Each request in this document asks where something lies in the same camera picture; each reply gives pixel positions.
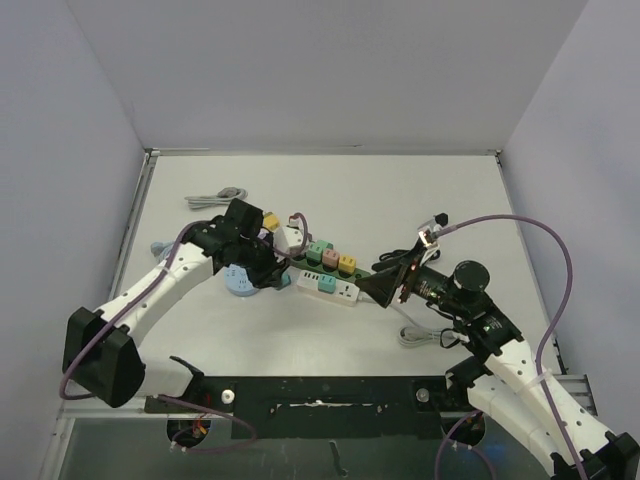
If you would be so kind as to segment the green plug adapter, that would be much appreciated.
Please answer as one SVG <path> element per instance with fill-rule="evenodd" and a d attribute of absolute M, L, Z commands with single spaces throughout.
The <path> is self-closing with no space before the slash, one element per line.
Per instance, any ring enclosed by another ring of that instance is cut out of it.
<path fill-rule="evenodd" d="M 322 253 L 326 248 L 333 249 L 333 244 L 324 240 L 316 240 L 312 242 L 306 252 L 306 259 L 322 263 Z"/>

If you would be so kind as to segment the pink plug adapter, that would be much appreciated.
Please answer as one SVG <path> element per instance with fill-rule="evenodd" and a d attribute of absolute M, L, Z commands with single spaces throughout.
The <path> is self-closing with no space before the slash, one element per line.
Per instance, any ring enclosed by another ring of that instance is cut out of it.
<path fill-rule="evenodd" d="M 336 250 L 326 248 L 322 253 L 322 264 L 330 269 L 336 269 L 339 265 L 340 253 Z"/>

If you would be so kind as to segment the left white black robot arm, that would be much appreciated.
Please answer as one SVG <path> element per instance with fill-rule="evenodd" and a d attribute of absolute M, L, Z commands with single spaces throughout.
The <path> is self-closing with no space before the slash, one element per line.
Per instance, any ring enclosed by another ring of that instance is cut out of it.
<path fill-rule="evenodd" d="M 168 396 L 180 410 L 200 405 L 204 387 L 185 360 L 143 359 L 139 348 L 157 322 L 191 290 L 235 265 L 257 289 L 278 288 L 301 247 L 302 232 L 267 231 L 259 208 L 234 199 L 224 214 L 195 221 L 178 234 L 165 260 L 128 290 L 95 310 L 76 310 L 67 323 L 59 395 L 69 382 L 118 408 L 134 397 Z"/>

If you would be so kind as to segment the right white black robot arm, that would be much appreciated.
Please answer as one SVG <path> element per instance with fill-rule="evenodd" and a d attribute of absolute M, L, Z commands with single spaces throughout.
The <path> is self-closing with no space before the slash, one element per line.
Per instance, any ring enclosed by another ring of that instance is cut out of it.
<path fill-rule="evenodd" d="M 615 434 L 544 366 L 486 288 L 488 270 L 473 260 L 449 275 L 428 266 L 436 244 L 421 238 L 356 285 L 379 306 L 416 295 L 449 319 L 470 357 L 448 369 L 445 395 L 459 409 L 490 417 L 525 447 L 553 479 L 633 479 L 639 444 Z"/>

